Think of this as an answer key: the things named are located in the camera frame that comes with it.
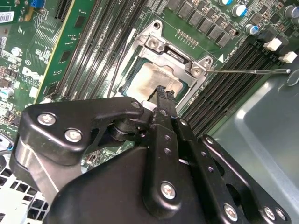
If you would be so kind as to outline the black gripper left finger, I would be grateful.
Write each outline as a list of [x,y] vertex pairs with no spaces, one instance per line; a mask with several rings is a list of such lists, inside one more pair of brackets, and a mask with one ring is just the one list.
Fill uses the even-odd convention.
[[130,149],[150,148],[142,200],[154,217],[173,217],[182,193],[167,93],[157,87],[152,110],[130,97],[29,106],[22,113],[14,165],[28,172],[51,207],[63,187],[84,173]]

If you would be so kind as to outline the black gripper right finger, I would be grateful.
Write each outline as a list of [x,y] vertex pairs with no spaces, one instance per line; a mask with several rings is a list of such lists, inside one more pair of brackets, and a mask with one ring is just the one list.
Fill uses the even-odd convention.
[[290,216],[251,175],[209,135],[194,136],[177,116],[174,92],[167,93],[178,138],[183,208],[171,224],[290,224]]

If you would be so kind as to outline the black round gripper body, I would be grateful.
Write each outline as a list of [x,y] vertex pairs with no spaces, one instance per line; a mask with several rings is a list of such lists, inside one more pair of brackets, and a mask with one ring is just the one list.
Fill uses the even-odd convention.
[[190,166],[178,163],[182,207],[168,219],[151,215],[142,200],[150,148],[130,149],[68,183],[55,197],[47,224],[203,224]]

